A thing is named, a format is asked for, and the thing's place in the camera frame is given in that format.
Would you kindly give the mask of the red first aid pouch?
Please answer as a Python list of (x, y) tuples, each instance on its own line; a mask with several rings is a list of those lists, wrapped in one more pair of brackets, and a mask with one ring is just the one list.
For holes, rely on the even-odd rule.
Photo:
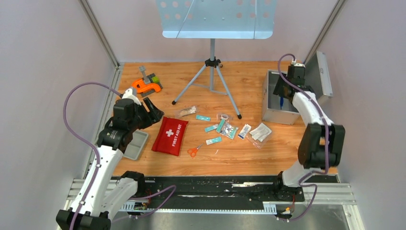
[(152, 151), (179, 156), (188, 121), (163, 117)]

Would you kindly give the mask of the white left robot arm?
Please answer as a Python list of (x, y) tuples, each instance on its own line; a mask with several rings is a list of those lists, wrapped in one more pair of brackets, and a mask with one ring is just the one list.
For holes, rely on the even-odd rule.
[(132, 196), (146, 194), (144, 175), (126, 171), (119, 184), (106, 193), (113, 172), (133, 140), (133, 133), (158, 123), (164, 112), (146, 97), (141, 103), (121, 98), (113, 106), (113, 115), (99, 133), (94, 145), (95, 157), (85, 182), (67, 210), (59, 210), (56, 222), (63, 230), (109, 230), (112, 220)]

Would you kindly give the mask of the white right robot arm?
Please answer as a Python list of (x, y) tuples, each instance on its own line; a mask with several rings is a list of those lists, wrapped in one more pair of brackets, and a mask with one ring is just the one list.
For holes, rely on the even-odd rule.
[(280, 73), (275, 95), (281, 96), (296, 108), (306, 125), (298, 147), (298, 160), (278, 174), (273, 193), (286, 200), (293, 189), (314, 174), (326, 174), (341, 161), (346, 130), (335, 124), (321, 109), (313, 89), (305, 84), (305, 66), (292, 63), (286, 74)]

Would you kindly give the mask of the grey metal case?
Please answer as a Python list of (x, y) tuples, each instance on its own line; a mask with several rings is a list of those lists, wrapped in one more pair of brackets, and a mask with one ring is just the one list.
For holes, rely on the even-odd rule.
[[(288, 76), (286, 71), (282, 74), (296, 87), (313, 92), (319, 105), (326, 103), (333, 97), (333, 91), (325, 53), (316, 51), (304, 66), (305, 71), (298, 71), (296, 77)], [(277, 69), (269, 70), (262, 85), (262, 121), (294, 124), (300, 116), (292, 105), (296, 92), (299, 91), (286, 83)]]

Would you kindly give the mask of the grey plastic tray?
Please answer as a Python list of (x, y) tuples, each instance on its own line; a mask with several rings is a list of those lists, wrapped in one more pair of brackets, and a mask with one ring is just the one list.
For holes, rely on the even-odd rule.
[(138, 160), (143, 152), (144, 147), (146, 146), (148, 138), (149, 134), (147, 132), (136, 130), (133, 133), (132, 141), (128, 144), (124, 152), (124, 157), (134, 161)]

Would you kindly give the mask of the orange grey toy fixture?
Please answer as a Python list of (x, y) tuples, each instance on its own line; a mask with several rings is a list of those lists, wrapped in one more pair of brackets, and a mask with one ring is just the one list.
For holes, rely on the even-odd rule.
[(160, 79), (155, 75), (155, 73), (146, 75), (145, 66), (140, 66), (139, 71), (142, 73), (143, 77), (135, 80), (131, 86), (138, 94), (140, 94), (141, 97), (146, 97), (152, 93), (160, 92), (163, 89)]

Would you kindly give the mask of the cotton swabs bag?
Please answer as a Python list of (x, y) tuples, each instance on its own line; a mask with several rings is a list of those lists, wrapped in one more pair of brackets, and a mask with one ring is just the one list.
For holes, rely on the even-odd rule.
[(181, 118), (181, 117), (184, 117), (184, 116), (195, 114), (197, 112), (198, 112), (198, 107), (194, 105), (194, 106), (190, 106), (190, 107), (187, 107), (187, 108), (184, 108), (184, 109), (181, 109), (181, 110), (177, 111), (175, 113), (175, 117), (176, 118)]

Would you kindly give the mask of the blue Basewing sachet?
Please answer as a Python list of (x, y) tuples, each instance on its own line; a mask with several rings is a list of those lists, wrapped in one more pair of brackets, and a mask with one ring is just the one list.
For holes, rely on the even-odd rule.
[(201, 120), (201, 121), (207, 121), (207, 122), (210, 122), (210, 121), (211, 121), (211, 118), (210, 118), (210, 117), (208, 117), (208, 116), (203, 116), (203, 115), (196, 115), (196, 119), (197, 119), (197, 120)]

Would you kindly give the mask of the white pads zip bag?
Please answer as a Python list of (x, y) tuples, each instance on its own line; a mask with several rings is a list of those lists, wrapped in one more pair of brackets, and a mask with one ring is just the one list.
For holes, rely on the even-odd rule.
[(261, 149), (270, 139), (272, 130), (264, 123), (260, 123), (255, 129), (248, 132), (248, 141), (258, 149)]

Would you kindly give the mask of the blue white sachet lower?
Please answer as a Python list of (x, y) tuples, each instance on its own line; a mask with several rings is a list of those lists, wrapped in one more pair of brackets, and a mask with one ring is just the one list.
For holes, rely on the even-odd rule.
[(205, 142), (207, 145), (211, 145), (211, 144), (219, 143), (221, 141), (222, 141), (221, 137), (216, 137), (216, 138), (208, 139)]

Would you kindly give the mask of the small white blue box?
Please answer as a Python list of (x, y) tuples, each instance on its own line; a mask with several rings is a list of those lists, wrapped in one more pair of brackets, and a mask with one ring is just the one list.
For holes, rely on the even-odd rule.
[(238, 137), (244, 139), (251, 129), (252, 126), (250, 126), (249, 124), (244, 124), (244, 126), (242, 127), (241, 131), (238, 134)]

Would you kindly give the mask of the tape roll in bag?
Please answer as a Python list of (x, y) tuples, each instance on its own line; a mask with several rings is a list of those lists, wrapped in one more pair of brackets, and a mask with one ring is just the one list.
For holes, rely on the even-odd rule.
[(226, 113), (217, 113), (216, 118), (219, 121), (224, 120), (225, 122), (230, 122), (231, 120), (233, 120), (233, 117)]

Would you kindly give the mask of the blue music stand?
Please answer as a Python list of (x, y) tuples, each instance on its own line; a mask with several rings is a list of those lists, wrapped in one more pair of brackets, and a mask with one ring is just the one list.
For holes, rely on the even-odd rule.
[(207, 88), (214, 92), (217, 73), (224, 94), (229, 97), (238, 119), (242, 115), (221, 73), (222, 63), (215, 56), (218, 39), (267, 39), (273, 34), (277, 8), (275, 0), (157, 0), (162, 35), (171, 39), (209, 39), (210, 57), (172, 101), (175, 105), (201, 73), (210, 69)]

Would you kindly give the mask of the orange handled scissors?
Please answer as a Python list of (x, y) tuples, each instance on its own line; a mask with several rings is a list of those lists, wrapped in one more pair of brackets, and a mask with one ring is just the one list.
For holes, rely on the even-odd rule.
[(197, 146), (197, 147), (195, 147), (195, 148), (190, 148), (190, 149), (187, 150), (187, 153), (188, 153), (192, 158), (194, 158), (194, 157), (197, 155), (198, 150), (199, 150), (203, 145), (204, 145), (204, 143), (201, 144), (201, 145), (199, 145), (199, 146)]

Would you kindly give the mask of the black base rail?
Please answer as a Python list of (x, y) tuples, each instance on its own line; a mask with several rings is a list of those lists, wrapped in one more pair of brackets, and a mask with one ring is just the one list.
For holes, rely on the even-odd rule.
[(305, 200), (302, 189), (276, 189), (275, 175), (146, 176), (135, 197), (145, 197), (175, 185), (148, 200), (148, 208), (191, 210), (260, 210), (265, 201), (291, 204)]

